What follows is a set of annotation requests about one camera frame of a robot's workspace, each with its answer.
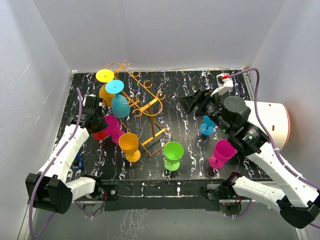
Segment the light blue plastic wine glass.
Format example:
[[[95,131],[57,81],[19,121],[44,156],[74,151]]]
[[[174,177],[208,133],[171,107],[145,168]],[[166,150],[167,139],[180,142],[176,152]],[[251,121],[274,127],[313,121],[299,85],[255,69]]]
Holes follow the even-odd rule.
[[[114,97],[111,100],[111,110],[116,118],[123,119],[130,114],[128,100],[121,94],[124,90],[124,83],[119,79],[111,80],[106,84],[105,90]]]

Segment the magenta plastic wine glass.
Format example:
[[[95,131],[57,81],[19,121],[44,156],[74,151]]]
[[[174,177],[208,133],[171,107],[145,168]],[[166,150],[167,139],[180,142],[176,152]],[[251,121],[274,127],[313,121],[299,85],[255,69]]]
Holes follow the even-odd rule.
[[[106,134],[111,136],[111,140],[114,143],[118,144],[120,137],[125,133],[121,130],[119,120],[113,115],[105,116],[104,120],[107,123],[107,128],[105,129]]]

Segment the yellow-orange plastic wine glass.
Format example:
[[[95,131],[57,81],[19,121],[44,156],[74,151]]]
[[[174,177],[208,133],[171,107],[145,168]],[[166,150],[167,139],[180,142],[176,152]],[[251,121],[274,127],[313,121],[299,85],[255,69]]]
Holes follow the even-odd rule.
[[[110,108],[112,105],[112,100],[115,94],[108,93],[106,91],[106,85],[108,82],[112,81],[115,78],[115,74],[112,70],[109,69],[101,69],[96,73],[96,79],[103,83],[99,90],[99,97],[104,100],[103,104],[105,107]]]

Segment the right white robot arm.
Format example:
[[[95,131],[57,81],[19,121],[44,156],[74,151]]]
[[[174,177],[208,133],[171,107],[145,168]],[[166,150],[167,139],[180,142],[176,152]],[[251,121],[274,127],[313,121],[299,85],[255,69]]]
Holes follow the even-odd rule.
[[[308,183],[283,159],[271,137],[249,121],[251,109],[238,96],[220,99],[218,93],[200,88],[178,98],[186,114],[196,108],[197,117],[208,116],[238,153],[259,166],[278,186],[269,187],[232,172],[217,188],[226,197],[250,198],[277,211],[295,228],[303,229],[320,214],[320,190]]]

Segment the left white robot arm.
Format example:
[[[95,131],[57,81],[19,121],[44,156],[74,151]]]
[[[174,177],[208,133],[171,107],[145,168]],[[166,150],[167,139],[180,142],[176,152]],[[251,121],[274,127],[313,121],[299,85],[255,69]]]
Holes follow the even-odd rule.
[[[103,116],[103,99],[85,97],[81,113],[73,114],[66,122],[60,141],[38,173],[29,173],[25,184],[32,208],[64,214],[71,203],[87,196],[93,200],[103,195],[101,179],[84,176],[67,181],[67,176],[80,148],[90,134],[107,127]]]

